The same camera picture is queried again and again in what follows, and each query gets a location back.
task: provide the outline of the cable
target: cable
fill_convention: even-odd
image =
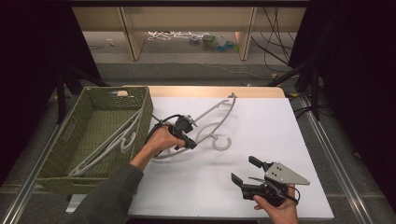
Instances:
[[[327,108],[327,107],[329,107],[329,106],[328,105],[318,105],[318,108]],[[302,108],[296,109],[293,112],[296,113],[296,112],[302,111],[300,114],[298,114],[296,116],[296,119],[298,119],[302,114],[304,114],[304,113],[306,113],[306,112],[308,112],[310,110],[312,110],[312,106],[311,105],[307,106],[307,107],[302,107]]]
[[[298,193],[298,198],[296,199],[297,201],[300,201],[300,198],[301,198],[301,193],[300,193],[300,191],[299,190],[297,190],[297,188],[295,188],[295,187],[292,187],[292,186],[288,186],[288,188],[290,188],[290,189],[294,189],[295,191],[297,191],[297,193]]]
[[[142,49],[143,49],[147,54],[149,54],[149,52],[145,49],[145,47],[142,47]],[[174,61],[169,61],[169,62],[158,62],[158,61],[156,61],[151,55],[149,55],[149,57],[150,57],[151,60],[154,61],[155,63],[180,63],[180,62],[174,62]],[[208,64],[205,64],[205,63],[196,63],[196,64],[199,64],[199,65],[205,66],[205,67],[219,68],[219,69],[222,69],[222,70],[224,70],[224,71],[226,71],[226,72],[228,72],[228,73],[231,73],[231,74],[247,74],[247,75],[251,75],[251,76],[253,76],[253,77],[259,77],[259,78],[263,78],[263,79],[267,79],[267,78],[268,78],[268,79],[272,79],[272,77],[261,77],[261,76],[259,76],[259,75],[255,75],[255,74],[252,74],[252,73],[249,73],[249,72],[233,72],[233,71],[227,70],[227,69],[225,69],[225,68],[223,68],[223,67],[220,67],[220,66],[208,65]]]
[[[308,102],[308,100],[307,100],[305,97],[302,97],[302,99],[305,101],[305,104],[306,104],[306,105],[310,105],[309,102]],[[303,111],[302,111],[299,115],[296,116],[296,119],[298,119],[301,115],[305,114],[306,112],[310,111],[311,109],[312,109],[312,106],[304,107],[304,108],[302,109]]]
[[[160,121],[157,117],[155,117],[153,114],[151,115],[154,119],[156,119],[157,121]]]
[[[301,196],[300,191],[297,190],[297,189],[294,188],[294,187],[288,186],[288,188],[297,190],[298,195],[299,195],[299,196],[298,196],[298,199],[295,199],[295,198],[289,196],[289,194],[287,194],[287,193],[284,194],[284,193],[282,192],[281,189],[277,188],[275,185],[273,185],[273,184],[272,184],[270,181],[268,181],[268,180],[259,179],[259,178],[256,178],[256,177],[249,177],[249,179],[253,179],[253,180],[257,180],[257,181],[262,182],[263,184],[265,184],[265,185],[271,187],[273,190],[275,190],[276,192],[278,192],[277,195],[279,195],[280,197],[283,197],[283,198],[287,198],[287,199],[289,199],[289,200],[291,200],[291,201],[294,201],[294,202],[296,203],[296,205],[297,205],[298,202],[300,201],[300,196]]]
[[[257,43],[256,42],[256,40],[253,38],[253,36],[251,37],[251,39],[253,40],[253,42],[260,48],[260,49],[263,49],[264,50],[264,64],[265,64],[265,66],[268,68],[268,69],[270,69],[270,70],[272,70],[272,71],[275,71],[275,72],[281,72],[281,73],[287,73],[288,71],[280,71],[280,70],[276,70],[276,69],[274,69],[274,68],[271,68],[270,66],[268,66],[268,64],[267,64],[267,61],[266,61],[266,52],[267,53],[269,53],[269,54],[271,54],[272,56],[274,56],[275,58],[277,58],[278,60],[280,60],[282,63],[284,63],[285,65],[288,65],[285,61],[283,61],[281,58],[279,58],[279,57],[277,57],[274,53],[272,53],[272,52],[270,52],[269,50],[267,50],[266,48],[267,47],[263,47],[263,46],[261,46],[261,45],[259,45],[259,43]]]
[[[253,38],[253,36],[251,37],[251,40],[253,40],[253,42],[260,48],[263,49],[266,53],[271,54],[273,57],[277,58],[278,60],[280,60],[283,64],[288,65],[288,63],[286,61],[284,61],[283,59],[277,57],[273,52],[269,51],[268,49],[264,48],[263,46],[261,46],[259,43],[257,43],[257,41]]]
[[[295,42],[294,38],[291,36],[290,33],[288,33],[288,35],[290,36],[290,39],[293,41],[293,43]]]
[[[148,136],[147,136],[147,138],[146,138],[145,144],[148,142],[148,140],[151,138],[151,136],[155,133],[155,131],[157,131],[157,129],[158,129],[159,127],[163,126],[163,125],[166,123],[166,121],[168,121],[169,119],[172,119],[172,118],[180,118],[180,117],[182,117],[182,116],[179,115],[179,114],[169,116],[169,117],[166,118],[166,119],[157,119],[157,118],[154,117],[154,118],[155,118],[156,120],[158,120],[159,122],[158,122],[158,123],[151,129],[151,131],[148,133]]]
[[[274,21],[274,24],[272,24],[272,22],[271,22],[271,20],[270,20],[270,18],[269,18],[269,16],[268,16],[267,11],[265,10],[265,7],[263,7],[263,9],[264,9],[265,16],[267,17],[267,20],[268,20],[268,22],[269,22],[270,25],[271,25],[271,29],[272,29],[271,34],[275,34],[277,40],[279,41],[280,45],[282,46],[282,51],[283,51],[285,57],[288,59],[289,54],[286,52],[286,50],[285,50],[285,48],[284,48],[284,46],[283,46],[282,39],[280,38],[279,26],[278,26],[278,23],[277,23],[277,11],[278,11],[278,8],[275,7],[275,21]]]
[[[291,49],[290,47],[282,46],[282,45],[280,45],[280,44],[271,42],[269,39],[267,39],[267,38],[262,34],[262,32],[260,32],[260,35],[262,35],[262,38],[263,38],[264,40],[266,40],[268,43],[272,44],[272,45],[279,46],[279,47],[282,47],[282,48],[285,48],[285,49]]]

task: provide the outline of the white cable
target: white cable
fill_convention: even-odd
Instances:
[[[156,61],[156,60],[150,55],[150,53],[146,50],[145,47],[142,47],[142,49],[148,54],[148,56],[150,57],[150,59],[151,59],[152,61],[154,61],[155,63],[180,63],[180,62],[175,62],[175,61],[158,62],[158,61]],[[199,64],[199,65],[205,66],[205,67],[219,68],[219,69],[222,69],[222,70],[224,70],[224,71],[226,71],[226,72],[228,72],[228,73],[231,73],[231,74],[247,74],[247,75],[251,75],[251,76],[259,77],[259,78],[274,79],[273,77],[261,77],[261,76],[259,76],[259,75],[255,75],[255,74],[252,74],[252,73],[249,73],[249,72],[233,72],[233,71],[227,70],[227,69],[225,69],[225,68],[223,68],[223,67],[215,66],[215,65],[208,65],[208,64],[206,64],[206,63],[196,63],[196,64]]]

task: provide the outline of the sleeve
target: sleeve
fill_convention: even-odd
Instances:
[[[67,223],[124,223],[142,177],[131,164],[122,165],[85,197]]]

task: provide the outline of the white plastic piece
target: white plastic piece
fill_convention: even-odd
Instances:
[[[198,132],[198,134],[196,135],[196,137],[195,137],[195,143],[196,143],[197,145],[199,145],[201,142],[203,142],[204,140],[206,140],[206,138],[212,137],[212,138],[213,138],[213,139],[212,139],[212,147],[213,147],[215,150],[224,151],[224,150],[228,149],[228,148],[231,146],[232,140],[231,140],[230,137],[227,137],[227,145],[224,146],[224,147],[219,147],[219,146],[217,145],[217,141],[218,141],[219,137],[215,134],[215,131],[221,126],[221,124],[224,122],[224,120],[226,120],[226,119],[228,118],[228,116],[230,115],[231,111],[233,110],[233,106],[235,105],[235,101],[236,101],[236,96],[235,96],[234,93],[232,93],[231,96],[233,97],[233,103],[231,104],[230,109],[229,109],[229,111],[227,112],[227,114],[225,115],[225,117],[224,117],[220,122],[215,122],[215,123],[207,124],[203,129],[201,129],[201,130]],[[206,110],[206,112],[204,112],[202,115],[200,115],[199,117],[197,117],[196,119],[194,119],[194,120],[193,120],[194,123],[195,123],[196,121],[198,121],[199,119],[203,118],[203,117],[204,117],[205,115],[207,115],[208,113],[210,113],[212,110],[214,110],[214,109],[216,109],[216,108],[219,108],[220,105],[227,105],[227,102],[229,102],[229,100],[222,100],[222,101],[218,102],[217,104],[215,104],[214,106],[210,107],[208,110]],[[213,125],[216,125],[216,127],[215,127],[209,134],[205,135],[203,138],[200,139],[199,137],[200,137],[202,131],[205,130],[206,128],[210,127],[210,126],[213,126]],[[167,155],[157,156],[157,157],[154,157],[153,159],[154,159],[154,160],[163,160],[163,159],[166,159],[166,158],[170,158],[170,157],[176,156],[176,155],[178,155],[178,154],[180,154],[180,153],[182,153],[182,152],[187,151],[187,149],[188,149],[188,148],[181,148],[181,149],[179,149],[178,151],[176,151],[176,152],[174,152],[174,153],[171,153],[171,152],[170,152],[170,148],[168,148],[168,149],[167,149]]]
[[[119,148],[122,153],[131,149],[135,139],[135,130],[137,122],[140,119],[141,109],[134,114],[119,127],[107,140],[94,150],[87,158],[85,158],[75,169],[70,172],[69,176],[81,176],[88,173],[97,163],[107,156],[114,149]],[[130,141],[125,145],[128,136]]]

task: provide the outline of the white hook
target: white hook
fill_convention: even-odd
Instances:
[[[219,138],[216,136],[216,138],[213,138],[213,140],[212,140],[212,147],[215,150],[224,151],[224,150],[227,150],[231,146],[231,143],[232,143],[231,138],[227,137],[227,145],[225,147],[218,147],[218,145],[216,145],[216,142],[218,141],[218,139]]]
[[[135,138],[136,138],[136,133],[133,132],[131,135],[131,141],[129,141],[129,143],[126,146],[125,146],[126,138],[122,138],[122,141],[120,143],[120,150],[122,153],[125,153],[129,151],[129,149],[131,149],[132,143],[134,142]]]

